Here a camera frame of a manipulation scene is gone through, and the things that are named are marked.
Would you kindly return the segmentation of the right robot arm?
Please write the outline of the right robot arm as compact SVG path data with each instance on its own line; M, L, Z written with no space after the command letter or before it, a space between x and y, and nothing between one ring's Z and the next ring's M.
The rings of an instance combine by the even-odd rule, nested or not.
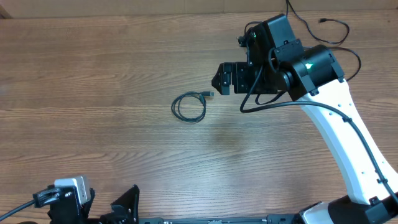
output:
M361 119L344 71L325 45L306 49L285 14L246 30L238 39L244 62L222 63L212 86L222 95L290 96L313 121L343 176L347 194L267 223L385 223L397 216L397 172Z

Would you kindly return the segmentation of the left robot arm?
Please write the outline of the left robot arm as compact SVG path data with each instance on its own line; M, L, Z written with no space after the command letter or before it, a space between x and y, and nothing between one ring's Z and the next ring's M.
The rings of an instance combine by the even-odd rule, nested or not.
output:
M89 213L95 198L95 190L90 189L89 201L80 202L76 187L56 187L33 194L34 206L49 206L47 215L54 224L138 224L138 203L140 190L133 185L111 204L111 212L99 218L90 218Z

